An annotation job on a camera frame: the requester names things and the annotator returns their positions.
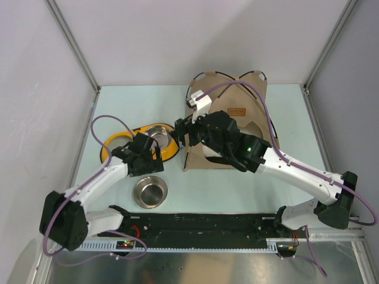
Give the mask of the yellow double bowl holder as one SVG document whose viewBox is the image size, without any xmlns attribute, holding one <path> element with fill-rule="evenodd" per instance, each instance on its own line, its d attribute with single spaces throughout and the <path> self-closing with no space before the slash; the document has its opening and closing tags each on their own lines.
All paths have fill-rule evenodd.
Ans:
<svg viewBox="0 0 379 284">
<path fill-rule="evenodd" d="M 154 126 L 154 125 L 167 126 L 170 129 L 170 132 L 174 129 L 173 126 L 171 126 L 169 124 L 156 123 L 156 124 L 150 124 L 150 125 L 145 125 L 145 126 L 142 126 L 139 128 L 135 128 L 132 130 L 132 132 L 134 135 L 136 135 L 137 133 L 146 134 L 146 130 L 148 128 L 150 128 L 151 126 Z M 112 135 L 111 137 L 109 137 L 106 140 L 105 145 L 112 151 L 113 149 L 115 149 L 118 146 L 125 146 L 128 142 L 131 142 L 131 134 L 128 131 L 125 131 L 125 132 L 116 133 L 116 134 Z M 155 155 L 156 143 L 157 143 L 157 141 L 155 140 L 155 142 L 153 143 L 153 145 L 151 147 L 154 158 L 156 158 L 156 155 Z M 167 148 L 165 148 L 165 149 L 160 148 L 160 152 L 161 152 L 163 162 L 166 162 L 178 154 L 179 147 L 176 145 L 176 143 L 172 139 L 171 144 Z"/>
</svg>

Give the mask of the steel pet bowl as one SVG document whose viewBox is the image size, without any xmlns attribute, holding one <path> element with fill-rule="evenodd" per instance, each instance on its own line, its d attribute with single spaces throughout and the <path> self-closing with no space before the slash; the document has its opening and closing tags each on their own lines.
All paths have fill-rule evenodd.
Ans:
<svg viewBox="0 0 379 284">
<path fill-rule="evenodd" d="M 146 134 L 158 142 L 161 149 L 167 148 L 171 142 L 170 129 L 164 125 L 154 125 L 146 130 Z"/>
<path fill-rule="evenodd" d="M 160 206 L 168 195 L 166 182 L 157 176 L 140 179 L 134 189 L 133 198 L 139 207 L 153 209 Z"/>
</svg>

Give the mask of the black tent pole front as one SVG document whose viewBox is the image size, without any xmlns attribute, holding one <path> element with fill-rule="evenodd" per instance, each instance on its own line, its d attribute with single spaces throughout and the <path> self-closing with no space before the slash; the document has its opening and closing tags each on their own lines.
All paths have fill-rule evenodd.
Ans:
<svg viewBox="0 0 379 284">
<path fill-rule="evenodd" d="M 260 90 L 256 86 L 252 85 L 251 83 L 249 83 L 245 80 L 229 80 L 227 82 L 220 83 L 216 86 L 213 86 L 209 90 L 205 91 L 201 95 L 197 96 L 195 99 L 193 99 L 193 101 L 194 102 L 200 101 L 201 99 L 203 99 L 204 97 L 206 97 L 207 95 L 211 94 L 212 92 L 218 90 L 221 87 L 235 85 L 235 84 L 242 85 L 247 90 L 252 91 L 256 95 L 256 97 L 261 100 L 262 103 L 265 103 L 265 98 L 262 96 L 262 93 L 260 92 Z"/>
</svg>

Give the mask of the cream fluffy cushion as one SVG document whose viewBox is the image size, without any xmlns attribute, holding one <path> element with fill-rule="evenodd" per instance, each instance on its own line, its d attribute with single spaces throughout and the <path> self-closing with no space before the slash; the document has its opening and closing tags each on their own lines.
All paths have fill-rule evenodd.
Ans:
<svg viewBox="0 0 379 284">
<path fill-rule="evenodd" d="M 205 158 L 210 158 L 210 157 L 222 157 L 221 154 L 218 152 L 212 150 L 211 148 L 203 145 L 203 154 Z"/>
</svg>

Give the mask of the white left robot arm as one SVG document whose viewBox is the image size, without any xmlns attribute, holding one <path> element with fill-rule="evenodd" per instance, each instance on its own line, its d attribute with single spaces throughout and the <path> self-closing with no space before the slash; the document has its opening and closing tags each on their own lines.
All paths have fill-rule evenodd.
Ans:
<svg viewBox="0 0 379 284">
<path fill-rule="evenodd" d="M 62 193 L 50 192 L 44 202 L 39 232 L 62 248 L 74 251 L 89 236 L 112 230 L 119 236 L 131 230 L 127 213 L 116 205 L 102 211 L 89 207 L 119 180 L 162 172 L 163 160 L 158 142 L 137 133 L 125 146 L 108 152 L 108 158 L 86 182 Z"/>
</svg>

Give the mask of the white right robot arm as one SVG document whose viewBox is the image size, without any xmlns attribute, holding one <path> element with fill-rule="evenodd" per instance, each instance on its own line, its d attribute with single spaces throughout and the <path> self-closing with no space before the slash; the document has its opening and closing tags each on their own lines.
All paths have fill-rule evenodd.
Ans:
<svg viewBox="0 0 379 284">
<path fill-rule="evenodd" d="M 344 230 L 349 225 L 357 176 L 313 169 L 275 151 L 270 142 L 240 132 L 237 122 L 224 111 L 175 121 L 170 132 L 177 145 L 203 147 L 212 163 L 226 164 L 241 172 L 259 173 L 283 180 L 312 196 L 295 206 L 282 206 L 273 223 L 275 233 L 288 237 L 301 227 L 320 224 Z"/>
</svg>

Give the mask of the small circuit board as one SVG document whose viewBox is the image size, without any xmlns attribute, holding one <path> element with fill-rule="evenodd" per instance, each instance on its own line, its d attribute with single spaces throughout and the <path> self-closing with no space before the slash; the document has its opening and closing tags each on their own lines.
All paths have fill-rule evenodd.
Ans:
<svg viewBox="0 0 379 284">
<path fill-rule="evenodd" d="M 135 246 L 134 240 L 123 240 L 123 241 L 117 241 L 116 243 L 116 249 L 118 250 L 124 250 L 124 249 L 132 249 Z"/>
</svg>

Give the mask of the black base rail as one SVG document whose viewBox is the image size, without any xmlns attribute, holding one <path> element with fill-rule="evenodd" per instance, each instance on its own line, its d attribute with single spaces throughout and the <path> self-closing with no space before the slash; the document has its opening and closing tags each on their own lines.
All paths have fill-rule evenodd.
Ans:
<svg viewBox="0 0 379 284">
<path fill-rule="evenodd" d="M 129 213 L 117 231 L 149 249 L 265 249 L 282 237 L 272 214 Z"/>
</svg>

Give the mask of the right aluminium frame post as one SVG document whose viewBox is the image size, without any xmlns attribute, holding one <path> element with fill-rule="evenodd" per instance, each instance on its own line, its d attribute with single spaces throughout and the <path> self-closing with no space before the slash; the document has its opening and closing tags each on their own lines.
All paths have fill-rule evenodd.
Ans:
<svg viewBox="0 0 379 284">
<path fill-rule="evenodd" d="M 361 3 L 359 0 L 349 0 L 341 15 L 339 16 L 335 26 L 333 27 L 333 30 L 331 34 L 329 35 L 326 44 L 324 45 L 320 55 L 318 56 L 314 66 L 311 69 L 310 74 L 308 75 L 303 87 L 305 90 L 308 90 L 314 80 L 316 79 L 317 75 L 321 71 L 324 63 L 326 62 L 327 58 L 331 54 L 334 46 L 338 42 L 339 38 L 341 37 L 345 27 L 347 26 L 349 20 L 353 16 L 355 10 L 357 9 L 358 5 Z"/>
</svg>

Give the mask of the aluminium frame post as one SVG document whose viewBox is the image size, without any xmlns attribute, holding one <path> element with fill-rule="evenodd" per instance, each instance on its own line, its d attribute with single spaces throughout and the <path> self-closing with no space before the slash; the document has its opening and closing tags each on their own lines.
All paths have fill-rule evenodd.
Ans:
<svg viewBox="0 0 379 284">
<path fill-rule="evenodd" d="M 65 16 L 63 15 L 58 4 L 54 0 L 45 0 L 48 10 L 50 11 L 53 19 L 55 20 L 59 30 L 61 31 L 63 38 L 66 40 L 71 52 L 74 55 L 74 58 L 79 64 L 79 67 L 82 69 L 87 81 L 89 82 L 91 88 L 95 93 L 99 93 L 101 87 L 97 83 L 93 72 L 91 71 L 89 64 L 83 55 L 81 48 L 79 47 L 78 42 L 76 41 L 75 36 L 73 35 L 72 30 L 70 29 Z"/>
<path fill-rule="evenodd" d="M 326 62 L 327 58 L 331 54 L 334 46 L 338 42 L 339 38 L 341 37 L 345 27 L 347 26 L 349 20 L 353 16 L 355 10 L 357 9 L 358 5 L 361 3 L 359 0 L 349 0 L 341 15 L 339 16 L 335 26 L 333 27 L 333 30 L 331 34 L 329 35 L 326 44 L 324 45 L 320 55 L 318 56 L 314 66 L 311 69 L 310 74 L 308 75 L 303 87 L 305 90 L 308 90 L 314 80 L 316 79 L 317 75 L 321 71 L 324 63 Z"/>
</svg>

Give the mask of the left aluminium frame post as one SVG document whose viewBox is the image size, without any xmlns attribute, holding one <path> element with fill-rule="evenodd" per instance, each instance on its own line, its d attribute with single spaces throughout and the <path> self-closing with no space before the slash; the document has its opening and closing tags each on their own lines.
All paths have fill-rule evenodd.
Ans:
<svg viewBox="0 0 379 284">
<path fill-rule="evenodd" d="M 50 11 L 53 19 L 55 20 L 59 30 L 61 31 L 63 38 L 66 40 L 71 52 L 74 55 L 74 58 L 79 64 L 79 67 L 82 69 L 87 81 L 89 82 L 91 88 L 95 93 L 99 93 L 101 87 L 97 83 L 93 72 L 91 71 L 89 64 L 83 55 L 81 48 L 79 47 L 78 42 L 76 41 L 75 36 L 73 35 L 72 30 L 70 29 L 65 16 L 63 15 L 58 4 L 54 0 L 45 0 L 48 10 Z"/>
</svg>

